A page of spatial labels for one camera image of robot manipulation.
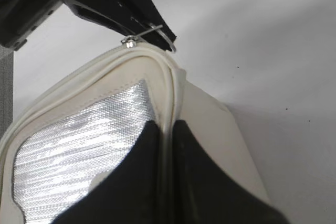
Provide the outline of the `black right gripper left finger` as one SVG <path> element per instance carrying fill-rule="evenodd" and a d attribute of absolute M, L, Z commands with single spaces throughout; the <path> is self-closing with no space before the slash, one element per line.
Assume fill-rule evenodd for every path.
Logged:
<path fill-rule="evenodd" d="M 158 223 L 157 165 L 160 130 L 154 121 L 124 160 L 54 223 Z"/>

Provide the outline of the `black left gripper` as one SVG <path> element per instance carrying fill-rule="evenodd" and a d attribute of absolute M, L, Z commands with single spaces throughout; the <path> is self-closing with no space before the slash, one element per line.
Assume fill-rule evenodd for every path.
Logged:
<path fill-rule="evenodd" d="M 120 0 L 1 0 L 1 46 L 18 51 L 62 4 L 79 18 L 122 35 L 139 34 L 147 28 Z"/>

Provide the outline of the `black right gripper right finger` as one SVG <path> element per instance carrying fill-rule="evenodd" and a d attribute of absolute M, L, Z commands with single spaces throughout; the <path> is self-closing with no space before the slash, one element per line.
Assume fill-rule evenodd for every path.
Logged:
<path fill-rule="evenodd" d="M 188 124 L 173 126 L 176 223 L 288 223 L 269 204 L 242 188 L 205 152 Z"/>

